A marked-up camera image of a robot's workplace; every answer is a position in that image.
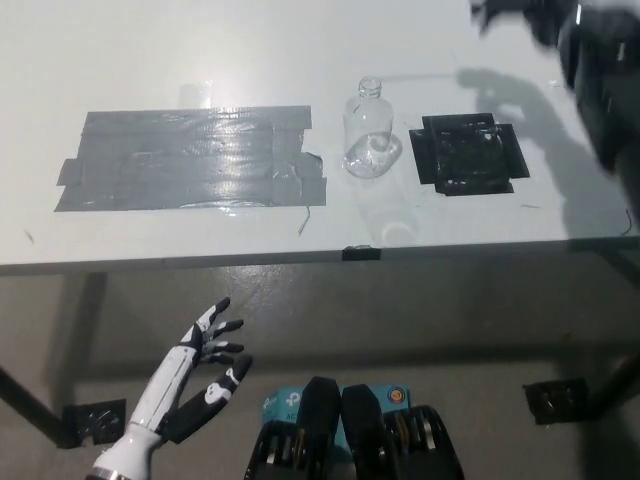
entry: table leg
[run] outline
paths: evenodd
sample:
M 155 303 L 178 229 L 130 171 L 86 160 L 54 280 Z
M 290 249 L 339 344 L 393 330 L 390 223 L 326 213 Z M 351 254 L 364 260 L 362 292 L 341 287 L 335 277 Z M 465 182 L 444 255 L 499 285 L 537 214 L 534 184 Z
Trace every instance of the table leg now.
M 14 380 L 2 367 L 0 367 L 0 399 L 40 430 L 58 448 L 75 448 L 80 445 L 77 432 L 65 429 L 60 418 Z

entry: bottle neck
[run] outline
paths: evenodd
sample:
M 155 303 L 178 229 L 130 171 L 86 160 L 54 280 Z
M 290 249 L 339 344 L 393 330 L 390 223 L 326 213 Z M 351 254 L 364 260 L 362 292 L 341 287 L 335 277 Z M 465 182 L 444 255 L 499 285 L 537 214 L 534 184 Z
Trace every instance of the bottle neck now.
M 364 77 L 362 80 L 360 80 L 358 92 L 360 93 L 360 98 L 380 98 L 380 92 L 382 92 L 382 82 L 379 78 Z

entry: robot finger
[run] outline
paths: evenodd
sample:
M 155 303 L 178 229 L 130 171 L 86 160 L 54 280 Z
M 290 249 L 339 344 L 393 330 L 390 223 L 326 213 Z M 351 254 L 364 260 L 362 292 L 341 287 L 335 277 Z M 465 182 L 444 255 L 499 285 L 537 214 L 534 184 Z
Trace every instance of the robot finger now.
M 220 325 L 213 329 L 213 333 L 211 334 L 211 338 L 209 341 L 218 338 L 220 335 L 226 332 L 233 332 L 234 330 L 238 330 L 240 327 L 244 325 L 244 320 L 232 320 L 230 322 L 222 322 Z
M 215 417 L 229 402 L 231 395 L 251 368 L 252 362 L 253 359 L 249 355 L 238 357 L 224 375 L 167 418 L 163 437 L 180 443 Z
M 198 320 L 196 320 L 196 325 L 200 329 L 202 333 L 205 333 L 213 322 L 215 322 L 216 317 L 224 312 L 229 305 L 231 304 L 231 299 L 229 297 L 224 297 L 218 303 L 209 308 L 206 312 L 204 312 Z
M 228 353 L 240 353 L 244 350 L 244 345 L 238 343 L 229 342 L 207 342 L 202 347 L 202 354 L 208 355 L 210 353 L 228 352 Z
M 233 365 L 233 357 L 225 355 L 224 353 L 212 353 L 205 355 L 200 360 L 200 364 L 203 363 L 219 363 L 221 365 Z

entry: white robotic arm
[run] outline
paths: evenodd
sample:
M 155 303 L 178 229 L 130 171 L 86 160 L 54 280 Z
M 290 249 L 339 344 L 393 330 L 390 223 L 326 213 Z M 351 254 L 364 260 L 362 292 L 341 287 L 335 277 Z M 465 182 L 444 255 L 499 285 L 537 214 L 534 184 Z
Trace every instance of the white robotic arm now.
M 163 443 L 180 443 L 211 420 L 227 404 L 251 367 L 252 359 L 241 355 L 235 361 L 225 353 L 239 353 L 244 347 L 214 341 L 224 332 L 237 330 L 242 320 L 212 327 L 229 298 L 212 306 L 172 347 L 145 388 L 127 425 L 124 436 L 96 460 L 86 480 L 148 480 L 151 455 Z M 232 363 L 206 389 L 178 407 L 189 375 L 200 363 Z

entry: tape strip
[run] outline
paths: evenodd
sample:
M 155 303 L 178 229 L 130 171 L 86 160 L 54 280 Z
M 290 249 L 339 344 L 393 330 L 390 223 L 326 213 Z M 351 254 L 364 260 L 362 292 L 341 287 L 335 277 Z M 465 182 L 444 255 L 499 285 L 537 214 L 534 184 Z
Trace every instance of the tape strip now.
M 72 186 L 65 188 L 56 211 L 322 206 L 325 204 L 326 179 L 303 178 Z

